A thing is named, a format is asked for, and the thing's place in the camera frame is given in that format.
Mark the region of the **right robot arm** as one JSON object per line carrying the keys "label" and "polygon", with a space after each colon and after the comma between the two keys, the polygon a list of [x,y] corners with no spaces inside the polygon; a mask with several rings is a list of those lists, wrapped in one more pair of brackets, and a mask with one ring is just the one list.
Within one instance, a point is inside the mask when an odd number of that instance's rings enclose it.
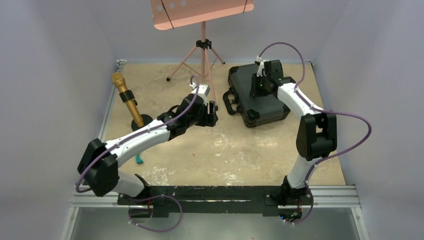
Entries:
{"label": "right robot arm", "polygon": [[292,170],[284,177],[275,200],[292,204],[307,195],[308,183],[318,161],[326,158],[337,148],[337,118],[325,113],[299,88],[291,77],[277,76],[271,60],[257,57],[257,72],[252,75],[251,97],[273,95],[299,118],[296,136],[298,157]]}

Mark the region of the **black round microphone base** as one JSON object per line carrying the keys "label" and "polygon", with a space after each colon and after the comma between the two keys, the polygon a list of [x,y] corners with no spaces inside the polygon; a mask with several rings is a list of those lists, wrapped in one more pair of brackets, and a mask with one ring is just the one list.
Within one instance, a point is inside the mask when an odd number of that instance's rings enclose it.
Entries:
{"label": "black round microphone base", "polygon": [[140,128],[144,127],[145,125],[150,124],[152,121],[153,121],[153,118],[150,115],[148,115],[148,114],[141,114],[140,117],[139,117],[139,123],[141,125],[138,125],[138,123],[133,119],[131,121],[131,125],[130,125],[131,126],[131,130],[133,132],[134,131],[137,131]]}

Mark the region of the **pink music stand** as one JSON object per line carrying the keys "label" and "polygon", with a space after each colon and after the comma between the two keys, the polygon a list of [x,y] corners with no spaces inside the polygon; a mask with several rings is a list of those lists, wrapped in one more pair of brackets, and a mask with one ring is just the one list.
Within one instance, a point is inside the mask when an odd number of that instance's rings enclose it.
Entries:
{"label": "pink music stand", "polygon": [[[177,71],[185,66],[199,75],[201,79],[209,80],[210,92],[216,101],[216,91],[212,76],[212,67],[215,62],[210,62],[209,52],[215,56],[215,61],[222,65],[226,62],[221,58],[212,45],[212,41],[206,38],[207,21],[229,17],[233,15],[250,12],[254,9],[253,0],[151,0],[153,26],[157,30],[165,31],[200,24],[200,39],[195,42],[194,47],[180,61],[176,68],[166,77],[170,81]],[[201,50],[201,72],[187,64],[187,60],[196,51]]]}

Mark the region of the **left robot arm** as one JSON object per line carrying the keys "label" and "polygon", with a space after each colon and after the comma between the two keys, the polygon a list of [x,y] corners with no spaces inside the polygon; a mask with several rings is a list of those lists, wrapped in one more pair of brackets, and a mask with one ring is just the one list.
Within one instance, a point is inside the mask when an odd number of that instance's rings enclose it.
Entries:
{"label": "left robot arm", "polygon": [[80,178],[76,191],[83,192],[79,185],[84,181],[97,197],[116,192],[129,196],[138,205],[146,203],[147,182],[137,174],[120,172],[119,168],[137,154],[185,134],[192,126],[214,127],[218,121],[216,108],[215,101],[205,102],[191,93],[181,104],[136,131],[105,142],[99,138],[91,140],[77,166]]}

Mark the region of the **teal curved plastic piece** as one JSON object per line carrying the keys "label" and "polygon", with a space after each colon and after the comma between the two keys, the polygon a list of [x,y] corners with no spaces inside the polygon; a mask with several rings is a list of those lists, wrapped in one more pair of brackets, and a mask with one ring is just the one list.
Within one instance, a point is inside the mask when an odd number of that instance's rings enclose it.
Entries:
{"label": "teal curved plastic piece", "polygon": [[140,154],[137,154],[137,155],[135,156],[135,162],[136,162],[138,165],[141,165],[141,164],[143,164],[143,163],[144,163],[144,161],[143,161],[143,159],[141,158],[141,155],[140,155]]}

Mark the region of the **black poker case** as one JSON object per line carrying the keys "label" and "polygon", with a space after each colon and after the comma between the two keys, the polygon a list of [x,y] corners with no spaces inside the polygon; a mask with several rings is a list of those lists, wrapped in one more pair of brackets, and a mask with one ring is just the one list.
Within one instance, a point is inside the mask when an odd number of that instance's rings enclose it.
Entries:
{"label": "black poker case", "polygon": [[223,94],[228,114],[240,113],[248,128],[281,121],[291,110],[273,95],[251,97],[252,77],[259,66],[255,63],[233,66],[228,71],[229,89]]}

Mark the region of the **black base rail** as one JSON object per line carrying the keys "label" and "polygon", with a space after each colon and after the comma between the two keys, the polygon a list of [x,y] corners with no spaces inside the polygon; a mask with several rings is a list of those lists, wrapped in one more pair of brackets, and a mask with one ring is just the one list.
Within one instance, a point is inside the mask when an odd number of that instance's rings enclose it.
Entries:
{"label": "black base rail", "polygon": [[184,214],[261,214],[264,217],[299,217],[302,208],[312,204],[312,194],[286,202],[273,198],[281,185],[254,186],[156,186],[141,197],[119,194],[117,203],[131,209],[146,207],[154,218],[171,213]]}

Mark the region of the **gold microphone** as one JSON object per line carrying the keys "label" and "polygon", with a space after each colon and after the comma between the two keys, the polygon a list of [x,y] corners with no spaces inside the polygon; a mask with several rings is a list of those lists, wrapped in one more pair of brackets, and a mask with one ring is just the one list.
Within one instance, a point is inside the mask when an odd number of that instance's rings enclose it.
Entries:
{"label": "gold microphone", "polygon": [[140,126],[141,124],[139,123],[139,117],[141,114],[137,108],[135,96],[133,92],[128,89],[124,76],[120,72],[115,72],[111,75],[111,81],[118,90],[119,96],[122,102],[128,108],[128,111],[130,112],[133,120],[135,120]]}

